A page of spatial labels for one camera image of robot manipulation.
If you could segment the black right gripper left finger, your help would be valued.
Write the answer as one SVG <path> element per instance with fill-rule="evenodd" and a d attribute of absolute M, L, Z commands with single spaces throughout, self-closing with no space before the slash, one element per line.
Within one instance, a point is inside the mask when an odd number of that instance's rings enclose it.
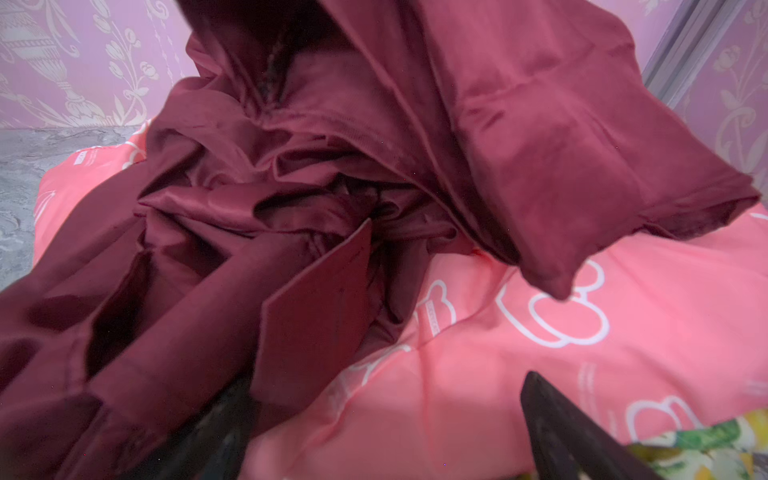
<path fill-rule="evenodd" d="M 210 479 L 239 476 L 258 403 L 251 376 L 226 386 L 202 411 L 128 472 L 134 480 Z"/>

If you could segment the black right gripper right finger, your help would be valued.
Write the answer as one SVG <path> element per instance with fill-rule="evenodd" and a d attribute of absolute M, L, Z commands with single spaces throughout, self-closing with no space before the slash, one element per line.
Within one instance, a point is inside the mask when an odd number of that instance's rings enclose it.
<path fill-rule="evenodd" d="M 539 478 L 660 477 L 539 373 L 526 374 L 520 402 Z"/>

